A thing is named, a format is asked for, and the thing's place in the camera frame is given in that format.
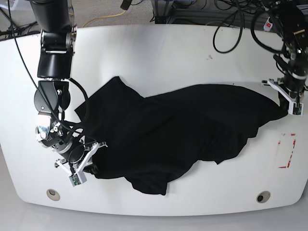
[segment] white table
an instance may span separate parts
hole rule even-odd
[[[150,96],[199,83],[245,86],[278,102],[277,92],[261,86],[263,79],[281,77],[272,55],[255,44],[248,30],[230,54],[212,48],[211,26],[106,26],[78,30],[72,77],[92,95],[113,76],[121,76],[142,96]],[[258,33],[261,41],[279,48],[275,34]],[[217,46],[235,43],[238,30],[221,29]],[[18,39],[26,64],[36,76],[39,37]],[[220,165],[197,162],[190,171],[169,184],[166,196],[134,190],[124,178],[97,180],[88,174],[84,185],[72,188],[66,174],[53,166],[59,157],[35,140],[33,105],[35,88],[22,66],[12,40],[0,43],[0,143],[19,197],[29,203],[87,212],[142,215],[191,216],[260,210],[294,204],[308,179],[308,109],[304,116],[287,116],[259,129],[240,155]],[[74,109],[83,102],[70,84],[72,101],[68,120],[77,121]],[[296,146],[289,168],[290,146]],[[283,148],[278,148],[282,140]],[[55,189],[54,202],[46,190]],[[256,202],[270,191],[264,204]]]

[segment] round hole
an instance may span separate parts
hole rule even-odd
[[[46,193],[47,193],[47,196],[49,197],[49,199],[51,199],[53,201],[59,201],[60,200],[60,195],[56,190],[48,189]]]
[[[258,203],[265,203],[269,200],[270,198],[270,192],[269,191],[264,191],[261,192],[258,196],[257,196],[257,202]]]

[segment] yellow cable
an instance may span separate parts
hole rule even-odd
[[[122,13],[118,13],[118,14],[114,14],[114,15],[100,16],[100,17],[92,18],[91,20],[87,21],[82,27],[85,27],[87,24],[89,24],[90,22],[93,22],[96,19],[117,17],[117,16],[121,16],[125,12],[126,11],[123,11]]]

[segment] black t-shirt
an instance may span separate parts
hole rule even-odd
[[[85,104],[76,109],[82,119]],[[125,177],[134,189],[166,194],[197,160],[236,157],[248,138],[287,115],[269,98],[230,85],[195,85],[148,98],[114,77],[90,97],[88,135],[106,141],[93,156],[99,179]]]

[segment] black cloth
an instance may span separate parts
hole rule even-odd
[[[76,109],[81,119],[85,108]],[[125,177],[142,193],[165,195],[197,160],[236,157],[260,126],[286,115],[243,87],[195,85],[143,98],[114,77],[90,97],[85,128],[108,145],[93,156],[96,178]]]

